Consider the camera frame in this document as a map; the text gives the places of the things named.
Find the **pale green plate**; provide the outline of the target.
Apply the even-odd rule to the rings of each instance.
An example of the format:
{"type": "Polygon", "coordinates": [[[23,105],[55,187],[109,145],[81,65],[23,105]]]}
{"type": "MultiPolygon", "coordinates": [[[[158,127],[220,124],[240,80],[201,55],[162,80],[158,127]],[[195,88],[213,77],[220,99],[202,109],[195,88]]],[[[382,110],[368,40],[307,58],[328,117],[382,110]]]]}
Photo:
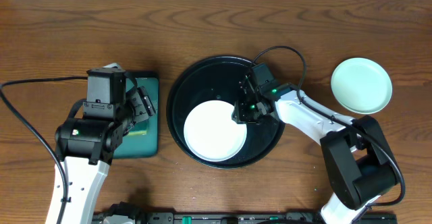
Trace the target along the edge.
{"type": "Polygon", "coordinates": [[[353,57],[341,62],[331,76],[333,95],[378,96],[393,94],[392,81],[382,66],[373,60],[353,57]]]}

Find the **green yellow sponge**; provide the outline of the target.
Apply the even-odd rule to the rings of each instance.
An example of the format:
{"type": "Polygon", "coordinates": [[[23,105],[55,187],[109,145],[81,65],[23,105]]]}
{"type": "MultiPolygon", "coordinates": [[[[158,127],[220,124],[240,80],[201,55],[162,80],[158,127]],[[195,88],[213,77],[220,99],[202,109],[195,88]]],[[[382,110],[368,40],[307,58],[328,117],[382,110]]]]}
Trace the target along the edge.
{"type": "Polygon", "coordinates": [[[128,131],[128,136],[141,136],[146,135],[148,132],[148,123],[149,121],[141,121],[134,125],[133,128],[130,128],[128,131]]]}

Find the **white plate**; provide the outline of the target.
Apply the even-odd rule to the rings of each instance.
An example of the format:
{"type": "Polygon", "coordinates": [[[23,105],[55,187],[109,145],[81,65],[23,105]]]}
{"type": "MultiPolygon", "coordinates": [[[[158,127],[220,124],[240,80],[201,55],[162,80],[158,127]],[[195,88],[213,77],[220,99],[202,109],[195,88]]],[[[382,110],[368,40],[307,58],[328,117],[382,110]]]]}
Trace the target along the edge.
{"type": "Polygon", "coordinates": [[[184,139],[198,158],[222,162],[242,149],[247,127],[232,119],[234,106],[225,101],[206,101],[189,112],[184,123],[184,139]]]}

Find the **mint green plate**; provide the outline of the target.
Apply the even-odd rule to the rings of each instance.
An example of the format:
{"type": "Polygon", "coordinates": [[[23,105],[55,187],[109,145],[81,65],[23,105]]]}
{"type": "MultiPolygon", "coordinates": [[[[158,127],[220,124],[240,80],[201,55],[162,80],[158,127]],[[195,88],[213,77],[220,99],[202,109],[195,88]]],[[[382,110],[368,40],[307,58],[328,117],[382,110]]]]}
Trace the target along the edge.
{"type": "Polygon", "coordinates": [[[335,95],[340,105],[349,111],[359,114],[373,114],[383,110],[392,99],[391,94],[378,96],[362,96],[357,94],[335,95]]]}

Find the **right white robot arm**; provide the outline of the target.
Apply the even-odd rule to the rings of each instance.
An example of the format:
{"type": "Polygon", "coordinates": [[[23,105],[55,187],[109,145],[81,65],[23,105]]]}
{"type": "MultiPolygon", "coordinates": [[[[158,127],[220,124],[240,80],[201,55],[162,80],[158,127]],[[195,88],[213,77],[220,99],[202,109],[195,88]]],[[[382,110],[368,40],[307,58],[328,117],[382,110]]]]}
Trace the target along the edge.
{"type": "Polygon", "coordinates": [[[293,84],[246,76],[234,104],[236,123],[268,117],[291,125],[317,142],[333,194],[320,211],[324,223],[357,223],[377,199],[404,178],[381,126],[373,117],[340,115],[311,100],[293,84]]]}

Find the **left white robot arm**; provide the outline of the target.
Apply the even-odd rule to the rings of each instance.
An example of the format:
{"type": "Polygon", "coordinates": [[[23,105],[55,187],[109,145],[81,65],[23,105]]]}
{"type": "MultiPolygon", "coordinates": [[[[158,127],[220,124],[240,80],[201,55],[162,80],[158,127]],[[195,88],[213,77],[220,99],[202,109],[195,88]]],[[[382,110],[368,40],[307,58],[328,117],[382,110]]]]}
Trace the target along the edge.
{"type": "Polygon", "coordinates": [[[47,223],[90,223],[113,159],[158,149],[158,86],[89,86],[57,128],[55,186],[47,223]]]}

